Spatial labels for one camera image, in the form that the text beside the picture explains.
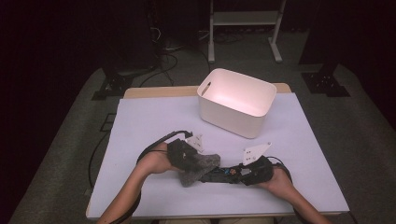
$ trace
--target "white tabletop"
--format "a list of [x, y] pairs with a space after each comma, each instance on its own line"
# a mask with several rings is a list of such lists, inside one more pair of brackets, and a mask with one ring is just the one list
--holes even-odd
[[[294, 93], [278, 93], [255, 139], [229, 133], [199, 117], [197, 96], [120, 100], [87, 218], [102, 215], [151, 143], [185, 130], [203, 135], [203, 154], [219, 154], [221, 166], [240, 163], [243, 149], [271, 142], [265, 156], [281, 159], [294, 186], [322, 213], [349, 211]], [[148, 177], [136, 218], [234, 217], [292, 214], [291, 206], [264, 189], [201, 183], [183, 188], [176, 172]]]

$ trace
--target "person's arm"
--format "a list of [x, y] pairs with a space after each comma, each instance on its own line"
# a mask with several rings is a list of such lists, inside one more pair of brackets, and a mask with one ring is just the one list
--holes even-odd
[[285, 171], [281, 168], [274, 168], [273, 178], [258, 184], [258, 186], [289, 202], [305, 220], [315, 224], [331, 223], [291, 184]]
[[161, 143], [139, 161], [97, 223], [110, 223], [125, 214], [136, 201], [143, 183], [149, 175], [175, 169], [167, 159], [166, 150], [167, 145]]

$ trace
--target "hand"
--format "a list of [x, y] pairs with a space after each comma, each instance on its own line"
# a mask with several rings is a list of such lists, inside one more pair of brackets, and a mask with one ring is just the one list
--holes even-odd
[[291, 194], [295, 193], [296, 188], [292, 185], [285, 171], [279, 167], [274, 167], [274, 175], [271, 180], [262, 182], [258, 186], [267, 189], [276, 197], [289, 200]]
[[139, 161], [135, 169], [138, 169], [145, 175], [161, 174], [168, 170], [176, 170], [177, 168], [172, 166], [166, 153], [167, 144], [160, 143]]

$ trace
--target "white storage bin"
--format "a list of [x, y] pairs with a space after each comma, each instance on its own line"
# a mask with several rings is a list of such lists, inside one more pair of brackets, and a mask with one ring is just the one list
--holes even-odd
[[246, 138], [257, 137], [276, 86], [225, 69], [213, 70], [198, 88], [201, 118]]

